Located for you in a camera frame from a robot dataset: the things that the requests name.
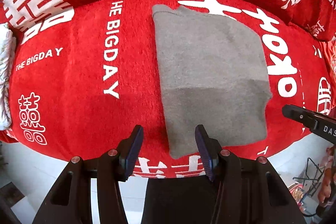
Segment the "gray folded cloth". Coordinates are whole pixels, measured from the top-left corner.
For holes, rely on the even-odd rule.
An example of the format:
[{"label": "gray folded cloth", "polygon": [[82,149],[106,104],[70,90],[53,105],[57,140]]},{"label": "gray folded cloth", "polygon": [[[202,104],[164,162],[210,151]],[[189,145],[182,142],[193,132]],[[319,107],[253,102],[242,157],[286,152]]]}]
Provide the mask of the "gray folded cloth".
[{"label": "gray folded cloth", "polygon": [[272,94],[260,37],[221,15],[183,6],[152,11],[170,155],[197,152],[198,124],[221,146],[265,139]]}]

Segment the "white tile floor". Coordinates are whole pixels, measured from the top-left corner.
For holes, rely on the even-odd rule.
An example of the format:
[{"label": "white tile floor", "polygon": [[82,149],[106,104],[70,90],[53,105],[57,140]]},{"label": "white tile floor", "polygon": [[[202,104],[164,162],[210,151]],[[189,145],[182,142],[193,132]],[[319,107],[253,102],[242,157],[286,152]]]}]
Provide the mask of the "white tile floor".
[{"label": "white tile floor", "polygon": [[[278,172],[298,176],[305,168],[307,157],[319,163],[328,145],[330,143],[311,134],[270,157],[269,160]],[[8,162],[5,166],[8,177],[37,212],[44,197],[67,163],[39,154],[21,143],[4,143],[2,154]],[[127,182],[120,183],[124,208],[130,224],[140,224],[146,185],[147,179],[139,177],[130,177]],[[94,224],[99,224],[96,192],[96,184],[92,181],[92,215]]]}]

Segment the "silver bolt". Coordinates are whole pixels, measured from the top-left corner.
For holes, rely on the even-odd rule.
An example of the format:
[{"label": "silver bolt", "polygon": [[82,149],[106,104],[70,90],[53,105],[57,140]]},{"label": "silver bolt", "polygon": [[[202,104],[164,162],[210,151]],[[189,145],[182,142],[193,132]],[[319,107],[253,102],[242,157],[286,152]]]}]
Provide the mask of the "silver bolt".
[{"label": "silver bolt", "polygon": [[223,149],[220,154],[224,157],[227,157],[230,155],[230,151],[229,150],[226,150],[226,149]]},{"label": "silver bolt", "polygon": [[115,156],[116,154],[118,154],[118,151],[116,149],[111,149],[109,152],[108,152],[109,156]]},{"label": "silver bolt", "polygon": [[74,156],[74,157],[71,159],[71,162],[72,162],[73,164],[76,164],[76,163],[79,162],[80,160],[81,160],[80,157],[78,157],[78,156]]},{"label": "silver bolt", "polygon": [[265,157],[259,157],[258,158],[258,162],[260,162],[261,164],[265,164],[267,162],[267,158],[265,158]]}]

